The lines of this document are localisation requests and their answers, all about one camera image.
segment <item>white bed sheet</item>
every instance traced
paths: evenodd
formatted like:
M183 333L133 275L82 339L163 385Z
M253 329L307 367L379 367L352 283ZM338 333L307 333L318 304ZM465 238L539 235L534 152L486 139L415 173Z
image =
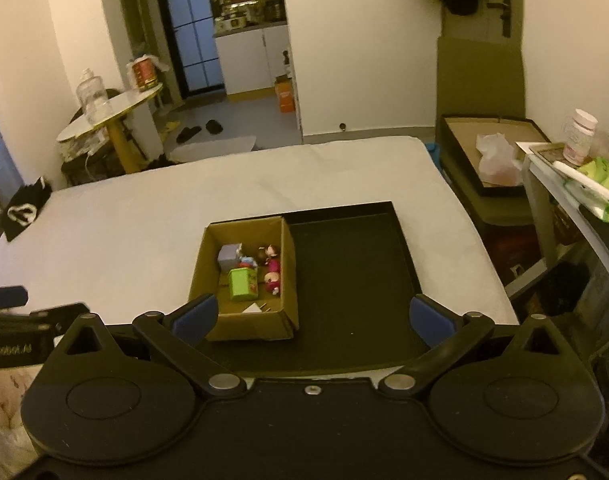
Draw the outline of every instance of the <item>white bed sheet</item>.
M0 286L19 312L85 302L106 324L187 300L210 222L391 201L422 290L458 314L517 318L472 222L412 137L229 155L53 194L35 224L0 241Z

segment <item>green toy block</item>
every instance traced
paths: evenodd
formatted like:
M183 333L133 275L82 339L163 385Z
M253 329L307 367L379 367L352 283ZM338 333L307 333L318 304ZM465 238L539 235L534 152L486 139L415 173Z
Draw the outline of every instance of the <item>green toy block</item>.
M242 268L229 271L229 291L232 301L258 299L258 271Z

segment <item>screw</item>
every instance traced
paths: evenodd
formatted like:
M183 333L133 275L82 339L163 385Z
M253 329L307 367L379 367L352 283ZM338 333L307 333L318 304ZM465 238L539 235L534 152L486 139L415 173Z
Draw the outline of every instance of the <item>screw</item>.
M416 385L416 380L410 375L394 374L385 377L385 384L391 390L411 390Z
M234 390L240 385L240 378L233 374L218 374L210 378L209 385L214 390L219 390L221 392Z
M304 392L307 395L320 395L323 392L323 389L320 386L307 386L304 389Z

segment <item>yellow table leg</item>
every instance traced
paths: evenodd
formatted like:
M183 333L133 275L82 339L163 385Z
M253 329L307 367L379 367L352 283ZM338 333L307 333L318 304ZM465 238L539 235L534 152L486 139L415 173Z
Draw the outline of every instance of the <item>yellow table leg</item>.
M108 137L111 139L111 142L113 142L113 147L116 149L116 153L118 153L120 164L122 164L124 170L127 173L138 173L140 171L140 166L138 166L134 155L131 153L131 148L122 131L120 120L109 121L107 123L107 131Z

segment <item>white pill bottle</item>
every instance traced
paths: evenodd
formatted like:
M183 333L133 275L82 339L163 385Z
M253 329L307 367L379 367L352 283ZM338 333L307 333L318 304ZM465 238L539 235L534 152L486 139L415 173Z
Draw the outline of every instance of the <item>white pill bottle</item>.
M582 166L587 162L591 143L596 134L598 120L584 110L576 108L571 120L565 124L565 158L575 166Z

